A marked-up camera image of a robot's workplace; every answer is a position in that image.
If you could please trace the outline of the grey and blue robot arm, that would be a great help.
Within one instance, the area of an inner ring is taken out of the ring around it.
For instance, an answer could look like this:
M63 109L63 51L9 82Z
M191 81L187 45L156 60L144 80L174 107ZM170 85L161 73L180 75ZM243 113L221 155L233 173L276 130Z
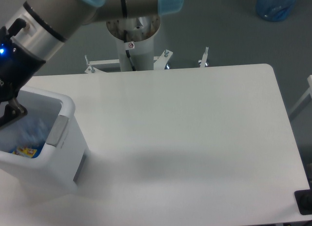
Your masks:
M5 128L26 116L20 89L85 24L179 12L184 0L26 0L0 29L0 119Z

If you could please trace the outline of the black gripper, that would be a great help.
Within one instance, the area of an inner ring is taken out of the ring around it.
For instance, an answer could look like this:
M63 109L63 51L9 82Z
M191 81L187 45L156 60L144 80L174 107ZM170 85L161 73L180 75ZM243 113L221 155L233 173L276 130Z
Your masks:
M8 104L0 118L0 127L6 128L27 115L27 109L16 96L19 90L46 63L14 43L6 27L0 29L0 101Z

